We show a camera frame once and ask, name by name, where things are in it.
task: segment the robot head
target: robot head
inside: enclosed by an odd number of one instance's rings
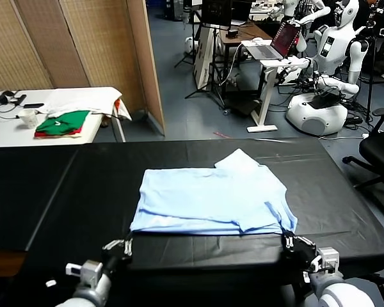
[[[335,25],[338,28],[342,28],[346,24],[353,24],[357,11],[358,0],[342,0],[336,2],[336,9],[334,10]]]

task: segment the white paper cup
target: white paper cup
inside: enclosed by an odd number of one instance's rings
[[[21,110],[19,118],[27,125],[28,129],[34,129],[38,125],[37,115],[34,110]]]

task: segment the green cloth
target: green cloth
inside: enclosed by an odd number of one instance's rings
[[[76,111],[65,113],[59,117],[48,118],[36,129],[36,132],[46,133],[49,136],[62,136],[83,126],[89,111]]]

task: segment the red cloth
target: red cloth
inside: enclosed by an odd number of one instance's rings
[[[79,129],[73,130],[73,131],[71,131],[71,132],[69,132],[67,134],[64,134],[64,135],[66,136],[66,135],[73,135],[73,134],[81,133],[82,129],[83,129],[83,127],[81,126]],[[48,135],[48,134],[46,134],[44,132],[37,132],[36,131],[34,133],[34,137],[35,138],[53,138],[53,137],[59,137],[59,136]]]

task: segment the office chair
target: office chair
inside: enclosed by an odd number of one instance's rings
[[[374,110],[372,115],[379,117],[380,120],[370,132],[369,136],[360,143],[359,149],[360,155],[370,164],[352,156],[344,157],[342,159],[345,164],[354,162],[355,164],[378,175],[375,179],[355,185],[354,187],[357,189],[378,184],[380,182],[384,183],[384,132],[378,132],[381,125],[384,123],[384,108]]]

